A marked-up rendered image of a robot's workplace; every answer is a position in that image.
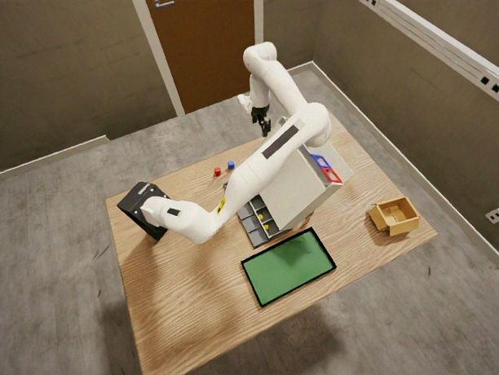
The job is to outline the red square frame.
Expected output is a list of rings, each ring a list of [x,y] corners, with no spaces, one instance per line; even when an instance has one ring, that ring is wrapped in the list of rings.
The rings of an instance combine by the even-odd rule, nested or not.
[[[330,169],[330,168],[323,168],[321,167],[321,169],[324,171],[324,173],[326,174],[326,176],[328,177],[328,179],[330,180],[330,182],[335,182],[335,183],[342,183],[342,180],[338,177],[338,175],[334,172],[333,169]],[[325,170],[332,170],[332,172],[334,173],[334,175],[337,177],[338,180],[332,180],[329,175],[327,174],[327,172]]]

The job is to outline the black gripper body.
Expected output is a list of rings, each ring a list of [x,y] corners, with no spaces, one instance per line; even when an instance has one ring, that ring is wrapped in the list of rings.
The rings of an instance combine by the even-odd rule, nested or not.
[[[252,107],[252,112],[255,113],[255,116],[259,115],[260,121],[264,121],[263,117],[264,116],[267,117],[267,111],[269,110],[269,108],[270,108],[270,103],[268,106],[263,107],[263,108]],[[259,113],[259,114],[256,114],[256,113]]]

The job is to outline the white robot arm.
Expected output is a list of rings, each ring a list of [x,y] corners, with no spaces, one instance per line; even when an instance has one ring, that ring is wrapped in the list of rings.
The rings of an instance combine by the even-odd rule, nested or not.
[[[271,91],[290,119],[232,172],[224,197],[212,212],[208,213],[193,202],[159,196],[148,198],[140,207],[148,223],[174,229],[171,231],[197,244],[208,241],[241,207],[268,186],[297,148],[302,144],[320,147],[331,135],[326,107],[306,102],[291,76],[276,61],[276,48],[272,43],[247,48],[243,60],[252,73],[249,96],[237,96],[243,111],[251,113],[252,107],[268,106]]]

